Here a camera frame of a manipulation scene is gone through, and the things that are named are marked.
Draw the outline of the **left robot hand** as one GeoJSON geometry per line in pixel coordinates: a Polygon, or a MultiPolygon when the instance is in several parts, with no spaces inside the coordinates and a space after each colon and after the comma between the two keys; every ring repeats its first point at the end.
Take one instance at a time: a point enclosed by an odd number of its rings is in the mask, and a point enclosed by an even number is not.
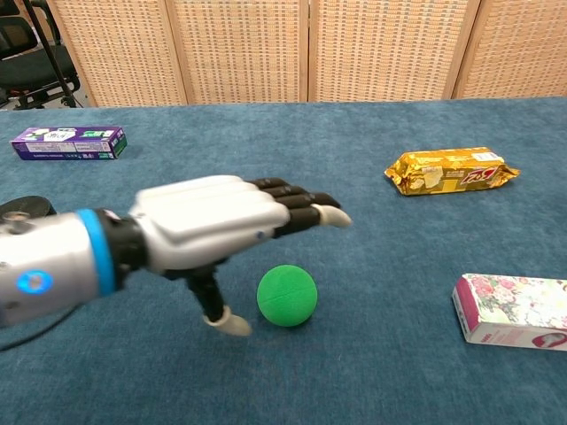
{"type": "Polygon", "coordinates": [[[252,328],[223,300],[214,277],[218,265],[271,239],[352,223],[327,193],[276,177],[245,180],[236,175],[141,190],[128,214],[144,240],[144,267],[169,280],[185,280],[204,322],[232,336],[249,336],[252,328]]]}

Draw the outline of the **green ball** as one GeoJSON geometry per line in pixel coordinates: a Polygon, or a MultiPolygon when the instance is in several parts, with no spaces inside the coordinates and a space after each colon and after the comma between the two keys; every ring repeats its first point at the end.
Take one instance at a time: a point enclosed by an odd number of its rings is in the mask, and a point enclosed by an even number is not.
{"type": "Polygon", "coordinates": [[[318,303],[314,278],[302,267],[280,265],[260,279],[256,301],[262,316],[278,327],[297,327],[310,319],[318,303]]]}

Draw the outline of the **purple toothpaste box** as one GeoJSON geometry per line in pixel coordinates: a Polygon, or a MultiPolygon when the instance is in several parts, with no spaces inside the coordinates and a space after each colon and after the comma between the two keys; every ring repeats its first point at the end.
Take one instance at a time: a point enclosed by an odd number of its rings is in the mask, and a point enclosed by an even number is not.
{"type": "Polygon", "coordinates": [[[10,144],[23,160],[107,160],[128,141],[121,127],[29,127],[10,144]]]}

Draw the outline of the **glass jar with black lid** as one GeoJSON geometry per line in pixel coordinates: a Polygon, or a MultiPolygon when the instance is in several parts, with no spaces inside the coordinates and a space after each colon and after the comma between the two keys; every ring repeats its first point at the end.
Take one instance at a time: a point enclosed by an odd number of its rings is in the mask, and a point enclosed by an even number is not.
{"type": "Polygon", "coordinates": [[[49,199],[41,196],[24,196],[12,199],[0,205],[0,220],[7,213],[26,213],[31,219],[56,214],[49,199]]]}

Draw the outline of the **pink floral box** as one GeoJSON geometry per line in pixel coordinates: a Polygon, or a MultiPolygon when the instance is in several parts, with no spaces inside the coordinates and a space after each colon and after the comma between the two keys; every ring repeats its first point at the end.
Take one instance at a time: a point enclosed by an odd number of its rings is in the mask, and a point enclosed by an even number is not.
{"type": "Polygon", "coordinates": [[[452,300],[470,344],[567,352],[567,279],[463,274],[452,300]]]}

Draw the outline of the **woven rattan screen panel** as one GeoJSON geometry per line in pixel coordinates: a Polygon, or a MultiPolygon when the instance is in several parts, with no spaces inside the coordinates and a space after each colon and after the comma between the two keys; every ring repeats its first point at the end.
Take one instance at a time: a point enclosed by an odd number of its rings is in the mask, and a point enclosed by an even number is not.
{"type": "Polygon", "coordinates": [[[188,103],[166,0],[47,0],[90,104],[188,103]]]}
{"type": "Polygon", "coordinates": [[[310,0],[310,102],[452,97],[481,0],[310,0]]]}
{"type": "Polygon", "coordinates": [[[453,97],[567,97],[567,0],[480,0],[453,97]]]}
{"type": "Polygon", "coordinates": [[[309,0],[166,0],[191,104],[301,103],[309,0]]]}

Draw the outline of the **blue tablecloth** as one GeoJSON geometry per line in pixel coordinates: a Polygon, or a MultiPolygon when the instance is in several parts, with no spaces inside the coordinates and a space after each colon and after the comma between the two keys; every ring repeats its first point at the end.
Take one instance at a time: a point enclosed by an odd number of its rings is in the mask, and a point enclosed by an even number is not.
{"type": "Polygon", "coordinates": [[[468,344],[451,300],[465,273],[567,278],[567,97],[0,110],[0,203],[37,194],[60,212],[122,214],[140,189],[210,174],[329,193],[353,223],[219,268],[246,338],[145,272],[63,323],[0,330],[0,425],[567,425],[567,353],[468,344]],[[10,141],[38,127],[121,127],[128,146],[23,160],[10,141]],[[472,147],[521,174],[421,196],[384,175],[407,151],[472,147]],[[284,264],[318,289],[293,328],[256,301],[284,264]]]}

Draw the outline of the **black office chair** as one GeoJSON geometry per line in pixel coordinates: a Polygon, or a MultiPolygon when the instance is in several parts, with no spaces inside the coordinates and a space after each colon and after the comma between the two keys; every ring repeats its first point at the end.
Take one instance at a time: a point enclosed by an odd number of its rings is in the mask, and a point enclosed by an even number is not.
{"type": "Polygon", "coordinates": [[[74,93],[81,87],[73,61],[62,43],[58,26],[46,0],[0,0],[0,104],[14,110],[42,109],[60,100],[76,107],[74,93]],[[25,17],[19,4],[40,9],[51,39],[34,13],[25,17]]]}

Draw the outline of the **gold foil biscuit pack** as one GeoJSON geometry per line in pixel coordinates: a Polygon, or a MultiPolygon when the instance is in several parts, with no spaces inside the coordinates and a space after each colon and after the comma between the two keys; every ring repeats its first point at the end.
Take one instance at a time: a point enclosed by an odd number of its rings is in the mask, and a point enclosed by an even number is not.
{"type": "Polygon", "coordinates": [[[496,189],[520,174],[487,147],[407,151],[384,170],[404,196],[496,189]]]}

